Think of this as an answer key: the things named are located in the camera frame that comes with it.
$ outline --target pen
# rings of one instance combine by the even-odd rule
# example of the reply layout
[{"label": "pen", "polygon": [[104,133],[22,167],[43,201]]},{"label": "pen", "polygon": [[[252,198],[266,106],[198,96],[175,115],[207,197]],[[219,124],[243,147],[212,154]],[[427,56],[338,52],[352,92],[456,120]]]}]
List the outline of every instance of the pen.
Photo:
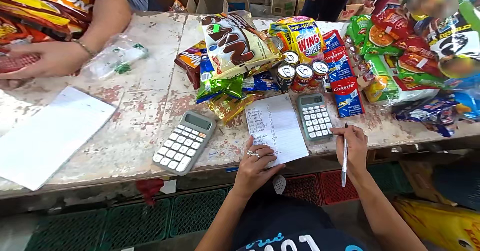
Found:
[{"label": "pen", "polygon": [[343,165],[342,165],[342,187],[347,185],[347,150],[349,148],[349,143],[343,136]]}]

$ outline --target woman's left hand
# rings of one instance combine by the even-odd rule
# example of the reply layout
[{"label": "woman's left hand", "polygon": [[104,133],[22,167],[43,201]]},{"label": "woman's left hand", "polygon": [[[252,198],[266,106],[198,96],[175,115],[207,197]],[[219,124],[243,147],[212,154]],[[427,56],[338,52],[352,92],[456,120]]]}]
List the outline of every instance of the woman's left hand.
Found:
[{"label": "woman's left hand", "polygon": [[[255,155],[249,155],[247,153],[248,150],[258,154],[260,158]],[[242,198],[250,199],[255,191],[267,183],[273,175],[285,168],[285,164],[279,164],[269,170],[264,170],[268,163],[277,159],[276,156],[271,155],[273,153],[274,150],[267,145],[254,145],[254,138],[250,136],[245,154],[242,161],[240,161],[235,184],[230,192]]]}]

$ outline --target calculator keypad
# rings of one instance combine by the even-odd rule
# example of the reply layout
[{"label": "calculator keypad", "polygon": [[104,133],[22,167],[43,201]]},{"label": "calculator keypad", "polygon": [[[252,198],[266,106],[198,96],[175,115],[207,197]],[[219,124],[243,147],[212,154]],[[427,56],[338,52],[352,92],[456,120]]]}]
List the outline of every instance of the calculator keypad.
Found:
[{"label": "calculator keypad", "polygon": [[178,172],[183,172],[206,137],[207,135],[200,131],[178,125],[156,152],[153,161]]}]

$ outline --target clear plastic bag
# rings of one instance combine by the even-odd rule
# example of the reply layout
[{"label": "clear plastic bag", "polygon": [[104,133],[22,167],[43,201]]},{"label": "clear plastic bag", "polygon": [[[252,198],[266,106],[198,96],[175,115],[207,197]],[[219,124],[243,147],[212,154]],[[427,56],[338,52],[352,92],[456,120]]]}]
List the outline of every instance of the clear plastic bag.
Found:
[{"label": "clear plastic bag", "polygon": [[81,77],[106,80],[114,74],[132,70],[132,65],[148,57],[148,49],[134,42],[126,34],[113,36],[95,58],[81,68]]}]

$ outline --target gray calculator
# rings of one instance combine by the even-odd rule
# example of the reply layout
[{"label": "gray calculator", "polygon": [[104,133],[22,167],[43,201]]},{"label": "gray calculator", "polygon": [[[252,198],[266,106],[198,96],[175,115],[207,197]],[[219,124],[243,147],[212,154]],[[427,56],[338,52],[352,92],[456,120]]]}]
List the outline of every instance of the gray calculator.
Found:
[{"label": "gray calculator", "polygon": [[212,137],[217,124],[212,119],[187,111],[168,139],[153,156],[153,163],[183,176],[190,172]]},{"label": "gray calculator", "polygon": [[330,132],[332,122],[327,112],[325,98],[321,93],[302,95],[297,100],[298,113],[303,123],[303,131],[309,141],[333,137]]}]

